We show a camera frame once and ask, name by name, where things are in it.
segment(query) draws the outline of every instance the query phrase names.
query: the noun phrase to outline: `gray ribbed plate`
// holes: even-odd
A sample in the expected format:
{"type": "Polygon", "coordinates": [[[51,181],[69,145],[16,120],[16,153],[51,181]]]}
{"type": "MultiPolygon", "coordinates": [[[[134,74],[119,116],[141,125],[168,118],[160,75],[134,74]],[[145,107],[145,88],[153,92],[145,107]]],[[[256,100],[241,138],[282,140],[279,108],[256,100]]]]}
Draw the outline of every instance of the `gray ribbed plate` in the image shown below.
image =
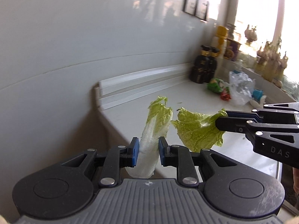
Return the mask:
{"type": "Polygon", "coordinates": [[[43,221],[23,216],[17,224],[281,224],[275,215],[259,220],[229,218],[209,207],[196,189],[174,179],[124,179],[120,186],[102,189],[91,205],[60,220],[43,221]]]}

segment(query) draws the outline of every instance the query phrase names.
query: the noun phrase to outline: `silver bolt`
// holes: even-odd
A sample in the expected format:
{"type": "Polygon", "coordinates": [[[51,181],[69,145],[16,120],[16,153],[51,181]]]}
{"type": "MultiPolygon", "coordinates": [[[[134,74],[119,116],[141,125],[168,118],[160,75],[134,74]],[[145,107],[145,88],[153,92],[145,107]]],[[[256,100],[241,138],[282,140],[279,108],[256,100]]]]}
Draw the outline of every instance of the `silver bolt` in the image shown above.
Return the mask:
{"type": "Polygon", "coordinates": [[[193,185],[197,183],[197,179],[193,177],[186,177],[183,178],[183,183],[186,185],[193,185]]]}
{"type": "Polygon", "coordinates": [[[263,133],[262,133],[261,131],[257,131],[255,134],[256,134],[257,136],[261,136],[263,133]]]}
{"type": "Polygon", "coordinates": [[[102,178],[100,183],[102,185],[113,185],[115,183],[115,179],[113,179],[113,178],[102,178]]]}

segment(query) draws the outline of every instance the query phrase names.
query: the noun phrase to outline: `triangular cutout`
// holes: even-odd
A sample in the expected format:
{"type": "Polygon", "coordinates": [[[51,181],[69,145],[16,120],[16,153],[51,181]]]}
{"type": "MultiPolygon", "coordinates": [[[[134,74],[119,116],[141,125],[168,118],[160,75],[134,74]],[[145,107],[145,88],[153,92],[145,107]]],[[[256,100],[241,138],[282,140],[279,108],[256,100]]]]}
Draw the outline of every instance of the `triangular cutout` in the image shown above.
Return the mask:
{"type": "Polygon", "coordinates": [[[294,137],[290,135],[270,135],[270,137],[282,140],[282,141],[287,141],[289,143],[294,143],[294,137]]]}
{"type": "Polygon", "coordinates": [[[273,106],[278,106],[278,107],[288,107],[289,104],[280,104],[280,105],[273,105],[273,106]]]}
{"type": "Polygon", "coordinates": [[[231,166],[237,166],[236,163],[222,157],[219,156],[217,154],[211,154],[211,157],[213,158],[213,160],[215,161],[215,163],[219,166],[219,167],[231,167],[231,166]]]}
{"type": "Polygon", "coordinates": [[[77,156],[65,163],[62,164],[62,166],[66,167],[79,167],[80,164],[83,162],[83,160],[86,158],[87,154],[82,154],[80,156],[77,156]]]}

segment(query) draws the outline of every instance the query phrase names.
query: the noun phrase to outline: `white table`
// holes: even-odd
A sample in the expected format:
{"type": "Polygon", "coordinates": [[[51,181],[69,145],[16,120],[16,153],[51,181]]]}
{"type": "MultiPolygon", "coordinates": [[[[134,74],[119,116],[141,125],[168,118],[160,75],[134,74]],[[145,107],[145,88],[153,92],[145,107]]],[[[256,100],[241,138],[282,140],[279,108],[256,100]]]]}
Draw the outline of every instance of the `white table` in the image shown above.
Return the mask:
{"type": "MultiPolygon", "coordinates": [[[[157,96],[168,97],[167,106],[173,109],[173,120],[177,119],[176,110],[180,107],[184,107],[191,112],[204,114],[215,114],[222,108],[230,111],[250,112],[252,110],[249,104],[240,107],[221,100],[218,94],[206,89],[206,84],[196,84],[188,81],[105,109],[101,114],[129,144],[133,137],[141,138],[147,119],[147,108],[157,96]]],[[[169,145],[183,145],[172,125],[169,128],[166,140],[169,145]]],[[[281,163],[253,152],[252,144],[245,138],[244,134],[226,132],[223,135],[223,141],[222,147],[213,146],[212,149],[280,180],[281,163]]],[[[176,168],[163,167],[160,161],[156,166],[156,171],[165,178],[176,178],[176,168]]]]}

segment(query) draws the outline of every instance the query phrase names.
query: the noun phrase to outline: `glossy wall panel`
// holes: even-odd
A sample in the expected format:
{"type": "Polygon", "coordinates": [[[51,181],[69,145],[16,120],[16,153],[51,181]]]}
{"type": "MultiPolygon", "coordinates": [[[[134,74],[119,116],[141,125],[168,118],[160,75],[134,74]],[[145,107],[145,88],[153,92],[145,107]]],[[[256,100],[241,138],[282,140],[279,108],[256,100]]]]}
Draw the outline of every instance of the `glossy wall panel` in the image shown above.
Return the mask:
{"type": "Polygon", "coordinates": [[[215,21],[183,13],[182,2],[0,0],[0,214],[18,216],[20,178],[105,149],[92,100],[99,80],[190,62],[211,40],[215,21]]]}

